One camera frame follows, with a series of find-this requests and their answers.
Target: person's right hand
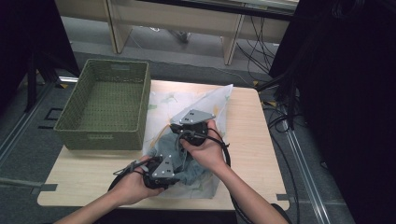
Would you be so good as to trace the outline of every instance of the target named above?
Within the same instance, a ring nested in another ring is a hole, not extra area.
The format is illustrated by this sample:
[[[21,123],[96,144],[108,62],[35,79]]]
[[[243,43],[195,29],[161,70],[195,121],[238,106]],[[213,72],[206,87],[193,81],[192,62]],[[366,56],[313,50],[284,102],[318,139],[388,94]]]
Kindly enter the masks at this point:
[[[216,128],[216,122],[213,119],[207,122],[207,128],[213,129],[217,133],[219,132]],[[219,136],[212,130],[208,131],[208,135],[221,141]],[[217,167],[226,164],[222,154],[221,146],[210,139],[206,139],[198,147],[191,145],[184,139],[180,139],[180,143],[201,165],[211,170],[212,172],[216,171]]]

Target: black wire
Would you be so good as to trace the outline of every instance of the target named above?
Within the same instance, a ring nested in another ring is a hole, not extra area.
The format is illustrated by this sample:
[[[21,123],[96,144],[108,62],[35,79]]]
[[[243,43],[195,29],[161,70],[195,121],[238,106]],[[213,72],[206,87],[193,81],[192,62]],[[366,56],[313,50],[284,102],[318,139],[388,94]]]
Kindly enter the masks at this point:
[[[136,170],[133,170],[133,173],[138,173],[138,174],[140,174],[140,175],[144,175],[142,172],[138,172],[138,171],[136,171]]]
[[[274,142],[277,145],[277,148],[279,149],[280,153],[282,154],[283,160],[286,163],[286,166],[288,167],[289,173],[290,173],[290,179],[291,179],[291,183],[293,185],[293,189],[294,189],[294,194],[295,194],[295,199],[296,199],[296,210],[297,210],[297,221],[296,224],[300,224],[300,204],[299,204],[299,197],[298,197],[298,191],[297,191],[297,186],[296,186],[296,182],[294,180],[294,174],[291,171],[290,165],[289,165],[289,161],[286,158],[285,152],[283,151],[282,147],[280,147],[280,144],[276,141],[276,139],[274,138],[274,135],[271,133],[270,130],[270,136],[271,138],[274,140]]]
[[[221,135],[220,135],[216,130],[214,130],[214,129],[212,129],[212,128],[208,128],[208,130],[212,130],[212,131],[221,139],[221,141],[222,141]]]
[[[250,64],[250,61],[252,61],[253,63],[255,63],[264,73],[266,73],[266,74],[268,74],[268,69],[262,64],[262,63],[260,63],[257,59],[255,59],[254,57],[251,57],[247,52],[245,52],[242,48],[241,48],[241,46],[238,44],[238,43],[236,43],[236,46],[238,46],[238,48],[242,51],[242,53],[248,58],[248,61],[247,61],[247,71],[249,72],[250,70],[249,70],[249,67],[248,67],[248,65]]]
[[[267,54],[265,53],[264,47],[265,47],[272,55],[274,55],[274,54],[271,52],[271,50],[269,50],[269,49],[265,46],[265,43],[264,43],[264,41],[263,41],[263,33],[262,33],[262,30],[263,30],[263,26],[264,26],[264,18],[261,19],[260,34],[257,33],[257,29],[256,29],[256,26],[254,25],[253,17],[250,17],[250,20],[251,20],[251,23],[252,23],[252,25],[253,25],[254,33],[256,34],[256,37],[257,37],[257,41],[260,42],[260,46],[262,47],[262,55],[264,56],[264,61],[265,61],[266,65],[267,65],[267,69],[270,70],[270,68],[271,68],[272,65],[271,65],[271,63],[270,63],[269,60],[268,60],[268,56],[269,56],[269,55],[267,55]]]
[[[273,128],[275,125],[277,125],[279,122],[281,122],[281,121],[283,121],[283,120],[285,120],[285,119],[287,119],[288,118],[288,116],[286,116],[286,115],[282,115],[282,116],[280,116],[280,117],[277,117],[276,119],[274,119],[274,120],[271,120],[271,121],[269,121],[268,122],[268,128]]]
[[[141,161],[141,162],[135,164],[134,167],[135,167],[135,168],[136,168],[136,167],[139,167],[139,166],[145,164],[145,163],[148,162],[148,161],[154,161],[154,160],[155,160],[155,158],[153,158],[153,157],[152,157],[152,158],[148,158],[148,159],[146,159],[145,161]],[[128,170],[131,169],[131,165],[132,165],[132,164],[128,165],[127,167],[125,167],[125,168],[123,168],[123,169],[120,169],[120,170],[114,172],[113,175],[123,175],[125,172],[128,172]]]
[[[260,51],[259,49],[255,49],[255,48],[253,47],[253,45],[250,44],[250,42],[248,41],[248,39],[247,39],[247,43],[248,43],[254,50],[256,50],[257,52],[259,52],[260,54],[263,54],[263,53],[264,53],[264,52]]]
[[[276,130],[277,132],[279,132],[279,133],[285,133],[285,132],[287,132],[287,131],[290,129],[289,125],[287,125],[286,129],[284,129],[284,130],[279,130],[279,128],[278,128],[278,124],[279,124],[279,123],[280,123],[280,121],[277,122],[277,123],[274,125],[275,130]]]
[[[250,58],[253,58],[252,55],[253,55],[254,50],[255,50],[255,48],[256,48],[256,46],[257,46],[258,43],[260,43],[259,38],[257,39],[256,44],[254,45],[254,48],[253,48],[252,51],[250,52],[250,55],[249,55]],[[267,73],[268,73],[268,72],[270,71],[270,69],[268,68],[268,63],[267,63],[267,61],[265,61],[265,60],[264,60],[264,62],[265,62],[265,66],[264,66],[264,67],[265,67],[265,70],[266,70]]]

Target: forearm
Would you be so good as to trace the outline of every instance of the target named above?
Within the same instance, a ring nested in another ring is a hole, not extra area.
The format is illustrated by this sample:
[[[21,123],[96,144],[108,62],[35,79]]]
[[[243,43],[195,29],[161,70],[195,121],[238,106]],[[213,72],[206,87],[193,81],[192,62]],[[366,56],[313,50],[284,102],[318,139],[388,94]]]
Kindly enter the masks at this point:
[[[103,215],[117,208],[119,205],[111,193],[106,193],[102,197],[78,209],[76,212],[55,222],[56,224],[75,223],[85,224],[93,223]]]
[[[223,165],[214,174],[225,184],[239,207],[254,223],[287,223],[259,193],[243,181],[229,166]]]

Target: person's left hand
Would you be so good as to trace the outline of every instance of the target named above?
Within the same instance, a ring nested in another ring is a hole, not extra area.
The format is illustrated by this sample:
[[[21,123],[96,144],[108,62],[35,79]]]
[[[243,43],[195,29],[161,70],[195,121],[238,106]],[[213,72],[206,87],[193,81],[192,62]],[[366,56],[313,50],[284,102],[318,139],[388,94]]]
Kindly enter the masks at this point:
[[[140,161],[149,159],[143,156]],[[143,173],[142,168],[137,167],[135,170]],[[143,176],[139,173],[132,172],[126,175],[120,182],[108,193],[116,200],[118,206],[138,203],[141,200],[156,196],[164,191],[164,189],[149,189],[143,182]]]

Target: basket handle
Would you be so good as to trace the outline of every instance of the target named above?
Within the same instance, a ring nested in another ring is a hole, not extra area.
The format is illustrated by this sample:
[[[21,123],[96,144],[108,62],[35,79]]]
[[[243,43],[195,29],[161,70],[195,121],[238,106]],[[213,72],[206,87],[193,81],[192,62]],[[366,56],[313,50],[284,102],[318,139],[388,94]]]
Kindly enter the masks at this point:
[[[90,133],[87,134],[87,138],[90,140],[102,140],[102,139],[113,139],[113,134],[111,133]]]

